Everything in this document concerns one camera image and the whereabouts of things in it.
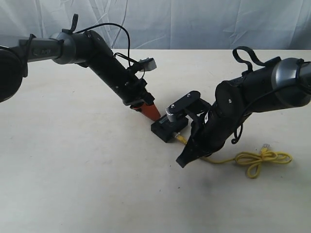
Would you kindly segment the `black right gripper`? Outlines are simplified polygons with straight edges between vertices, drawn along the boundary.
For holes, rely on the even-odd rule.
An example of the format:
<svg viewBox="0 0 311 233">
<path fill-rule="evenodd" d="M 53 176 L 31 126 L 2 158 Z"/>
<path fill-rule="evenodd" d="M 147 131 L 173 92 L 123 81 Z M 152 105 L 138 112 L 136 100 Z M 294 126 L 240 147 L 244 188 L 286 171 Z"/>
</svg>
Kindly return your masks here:
<svg viewBox="0 0 311 233">
<path fill-rule="evenodd" d="M 222 133 L 222 117 L 217 106 L 203 99 L 197 100 L 190 108 L 191 132 L 187 144 L 176 162 L 184 168 L 187 164 L 220 150 L 225 140 Z"/>
</svg>

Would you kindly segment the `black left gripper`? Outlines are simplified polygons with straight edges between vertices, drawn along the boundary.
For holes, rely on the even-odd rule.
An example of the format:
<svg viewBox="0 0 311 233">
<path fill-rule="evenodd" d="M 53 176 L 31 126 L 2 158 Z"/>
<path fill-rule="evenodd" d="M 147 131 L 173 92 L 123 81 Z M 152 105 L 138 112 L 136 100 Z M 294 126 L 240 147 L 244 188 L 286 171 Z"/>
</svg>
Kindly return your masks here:
<svg viewBox="0 0 311 233">
<path fill-rule="evenodd" d="M 154 105 L 154 96 L 146 89 L 145 79 L 138 79 L 134 83 L 126 83 L 122 90 L 122 101 L 125 106 L 138 106 L 140 112 L 152 121 L 161 118 L 161 114 Z"/>
</svg>

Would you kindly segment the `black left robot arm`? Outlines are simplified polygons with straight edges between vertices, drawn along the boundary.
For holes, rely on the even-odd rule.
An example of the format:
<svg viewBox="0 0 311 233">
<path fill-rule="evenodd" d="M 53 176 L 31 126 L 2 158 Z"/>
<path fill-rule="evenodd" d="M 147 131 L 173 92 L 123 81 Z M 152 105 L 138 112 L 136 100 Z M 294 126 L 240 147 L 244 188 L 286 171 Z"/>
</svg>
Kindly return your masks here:
<svg viewBox="0 0 311 233">
<path fill-rule="evenodd" d="M 157 121 L 160 113 L 154 96 L 147 91 L 147 82 L 137 72 L 156 68 L 154 58 L 134 60 L 129 54 L 113 52 L 105 40 L 91 26 L 76 31 L 78 15 L 74 14 L 70 29 L 50 38 L 1 35 L 0 37 L 0 100 L 10 99 L 28 76 L 28 63 L 53 60 L 59 65 L 77 64 L 90 68 L 123 104 Z"/>
</svg>

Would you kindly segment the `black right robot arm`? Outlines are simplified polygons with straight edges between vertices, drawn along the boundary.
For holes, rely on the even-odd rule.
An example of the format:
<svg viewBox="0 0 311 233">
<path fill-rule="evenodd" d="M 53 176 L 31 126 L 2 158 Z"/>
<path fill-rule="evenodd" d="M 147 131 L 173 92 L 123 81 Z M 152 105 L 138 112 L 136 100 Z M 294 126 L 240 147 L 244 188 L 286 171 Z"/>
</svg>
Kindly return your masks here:
<svg viewBox="0 0 311 233">
<path fill-rule="evenodd" d="M 176 101 L 169 112 L 192 118 L 190 137 L 177 158 L 181 167 L 219 151 L 227 139 L 238 143 L 243 123 L 252 113 L 303 107 L 311 100 L 311 64 L 299 58 L 275 57 L 266 62 L 249 54 L 247 70 L 240 77 L 219 83 L 210 104 L 191 91 Z"/>
</svg>

